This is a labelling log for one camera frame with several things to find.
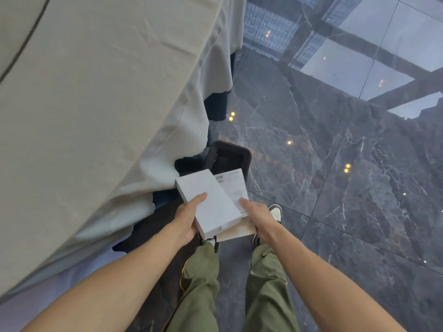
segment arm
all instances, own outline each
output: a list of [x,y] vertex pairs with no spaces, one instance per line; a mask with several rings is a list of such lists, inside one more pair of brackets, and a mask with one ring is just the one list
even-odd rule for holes
[[177,251],[194,237],[195,209],[206,196],[181,205],[148,242],[65,292],[22,332],[125,331]]
[[322,331],[404,331],[357,284],[275,221],[266,205],[246,199],[241,205],[256,225],[260,239],[274,250]]

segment green pants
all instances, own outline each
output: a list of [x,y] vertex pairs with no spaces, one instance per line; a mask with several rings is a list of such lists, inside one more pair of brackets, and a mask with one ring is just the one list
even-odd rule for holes
[[[183,268],[180,287],[183,295],[166,324],[166,332],[218,331],[213,315],[219,292],[219,259],[210,243],[197,248]],[[287,280],[280,261],[268,245],[252,253],[246,283],[244,332],[299,332]]]

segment sneaker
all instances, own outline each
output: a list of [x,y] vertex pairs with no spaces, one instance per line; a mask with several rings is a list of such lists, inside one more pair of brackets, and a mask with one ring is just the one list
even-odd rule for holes
[[219,251],[219,242],[217,241],[217,236],[214,235],[212,239],[203,240],[202,236],[198,233],[198,238],[200,240],[200,245],[202,246],[205,242],[210,242],[214,246],[214,252],[217,253]]
[[[281,223],[281,207],[280,205],[277,204],[273,204],[271,206],[268,207],[269,212],[271,212],[272,216],[274,217],[274,219]],[[257,234],[254,235],[254,237],[252,238],[252,245],[254,247],[257,247],[260,245],[260,238],[258,237]]]

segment person's right arm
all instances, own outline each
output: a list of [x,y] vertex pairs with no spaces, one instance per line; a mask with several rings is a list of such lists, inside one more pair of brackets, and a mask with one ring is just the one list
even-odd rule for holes
[[274,250],[322,331],[405,331],[363,289],[275,221],[266,205],[246,199],[241,205],[260,239]]

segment black bin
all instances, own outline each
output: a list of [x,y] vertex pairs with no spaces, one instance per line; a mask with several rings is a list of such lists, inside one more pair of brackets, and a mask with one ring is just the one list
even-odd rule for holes
[[213,175],[241,169],[246,181],[251,159],[249,149],[224,141],[215,141],[209,147],[204,169],[209,169]]

